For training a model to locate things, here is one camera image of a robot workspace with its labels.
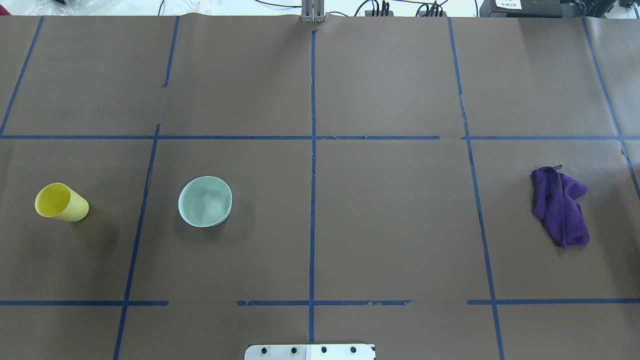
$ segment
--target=white label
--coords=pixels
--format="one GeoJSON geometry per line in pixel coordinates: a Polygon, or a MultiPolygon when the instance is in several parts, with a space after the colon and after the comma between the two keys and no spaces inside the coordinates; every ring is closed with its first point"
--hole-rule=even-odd
{"type": "Polygon", "coordinates": [[[495,5],[499,8],[522,10],[520,0],[495,0],[495,5]]]}

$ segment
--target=towel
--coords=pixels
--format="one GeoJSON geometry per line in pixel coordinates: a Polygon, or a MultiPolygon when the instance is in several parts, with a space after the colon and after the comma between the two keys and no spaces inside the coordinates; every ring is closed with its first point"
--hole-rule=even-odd
{"type": "Polygon", "coordinates": [[[580,181],[556,171],[560,168],[562,165],[541,167],[531,173],[533,215],[540,219],[556,245],[564,249],[573,245],[587,245],[589,232],[580,204],[575,200],[589,189],[580,181]]]}

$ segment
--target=cup opening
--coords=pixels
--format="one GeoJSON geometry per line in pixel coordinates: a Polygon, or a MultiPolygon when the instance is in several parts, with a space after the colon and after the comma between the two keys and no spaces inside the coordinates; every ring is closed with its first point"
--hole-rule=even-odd
{"type": "Polygon", "coordinates": [[[71,191],[67,185],[49,184],[36,196],[36,211],[43,217],[51,218],[64,211],[70,200],[71,191]]]}

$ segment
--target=black box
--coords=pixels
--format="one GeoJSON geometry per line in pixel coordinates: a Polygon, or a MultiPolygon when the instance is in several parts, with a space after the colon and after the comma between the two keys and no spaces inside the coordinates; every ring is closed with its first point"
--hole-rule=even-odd
{"type": "Polygon", "coordinates": [[[481,17],[562,17],[560,0],[484,0],[481,17]]]}

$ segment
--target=white floor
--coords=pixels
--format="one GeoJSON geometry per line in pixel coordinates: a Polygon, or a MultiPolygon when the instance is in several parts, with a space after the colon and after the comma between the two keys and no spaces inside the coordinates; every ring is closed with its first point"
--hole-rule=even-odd
{"type": "MultiPolygon", "coordinates": [[[[483,0],[477,0],[478,6],[483,0]]],[[[157,15],[161,0],[67,0],[60,5],[53,0],[0,0],[14,15],[157,15]]],[[[300,0],[267,0],[276,4],[300,5],[300,0]]],[[[327,12],[343,12],[353,16],[362,0],[326,0],[327,12]]],[[[393,0],[390,9],[395,16],[414,16],[418,4],[393,0]]],[[[444,10],[450,17],[473,17],[473,0],[449,0],[444,10]]],[[[256,3],[254,0],[165,0],[161,15],[183,15],[197,12],[205,15],[281,15],[300,13],[300,9],[286,9],[256,3]]],[[[633,9],[616,5],[608,18],[635,19],[633,9]]]]}

